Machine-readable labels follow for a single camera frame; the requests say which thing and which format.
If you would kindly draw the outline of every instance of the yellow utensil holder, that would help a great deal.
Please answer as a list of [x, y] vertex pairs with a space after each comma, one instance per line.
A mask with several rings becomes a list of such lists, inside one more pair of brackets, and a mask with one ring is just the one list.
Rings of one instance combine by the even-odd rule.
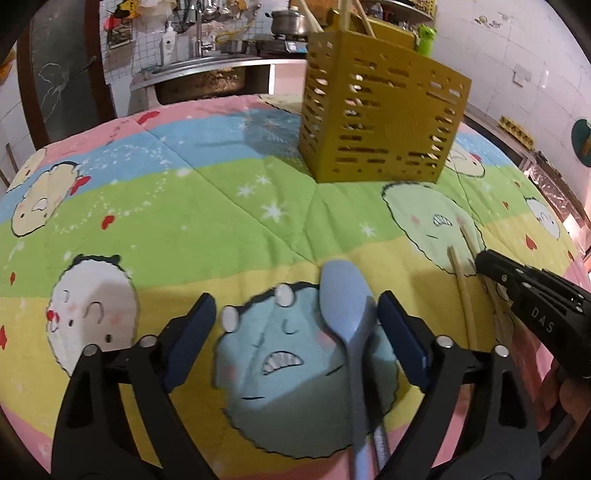
[[378, 38], [309, 35], [300, 152], [318, 182], [437, 181], [470, 85]]

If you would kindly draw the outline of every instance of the dark door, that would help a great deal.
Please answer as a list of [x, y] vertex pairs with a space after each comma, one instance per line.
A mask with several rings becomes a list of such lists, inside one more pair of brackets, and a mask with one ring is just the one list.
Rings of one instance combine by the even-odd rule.
[[103, 77], [99, 0], [48, 0], [17, 51], [22, 103], [36, 148], [115, 117]]

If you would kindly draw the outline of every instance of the cooking pot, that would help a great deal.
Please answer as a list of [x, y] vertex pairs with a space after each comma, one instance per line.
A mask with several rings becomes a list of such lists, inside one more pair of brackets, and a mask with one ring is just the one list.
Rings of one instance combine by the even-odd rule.
[[289, 7], [285, 10], [275, 10], [268, 18], [273, 19], [271, 33], [273, 35], [286, 35], [287, 37], [305, 37], [308, 34], [308, 23], [305, 15], [302, 15], [297, 7]]

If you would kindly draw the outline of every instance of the egg tray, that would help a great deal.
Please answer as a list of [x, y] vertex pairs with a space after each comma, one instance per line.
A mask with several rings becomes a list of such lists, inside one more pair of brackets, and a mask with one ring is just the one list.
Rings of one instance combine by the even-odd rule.
[[510, 118], [502, 116], [499, 119], [499, 127], [505, 130], [509, 135], [514, 137], [527, 150], [531, 150], [532, 148], [534, 148], [534, 140], [531, 138], [531, 136], [525, 131], [525, 129], [521, 125], [514, 122]]

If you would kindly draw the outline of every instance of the colorful blanket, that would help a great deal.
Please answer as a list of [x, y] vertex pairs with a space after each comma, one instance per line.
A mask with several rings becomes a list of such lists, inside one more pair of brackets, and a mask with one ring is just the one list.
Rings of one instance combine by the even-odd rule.
[[[493, 318], [459, 228], [591, 287], [534, 185], [464, 125], [437, 184], [316, 184], [289, 110], [256, 96], [163, 107], [49, 145], [18, 173], [0, 202], [0, 399], [47, 469], [82, 348], [126, 348], [209, 292], [219, 321], [171, 396], [206, 460], [223, 479], [348, 478], [345, 356], [318, 307], [320, 267], [334, 258], [466, 346], [454, 245], [479, 347], [512, 343], [535, 394], [548, 355], [508, 315]], [[380, 327], [371, 341], [393, 449], [421, 394]], [[157, 463], [123, 395], [141, 454]]]

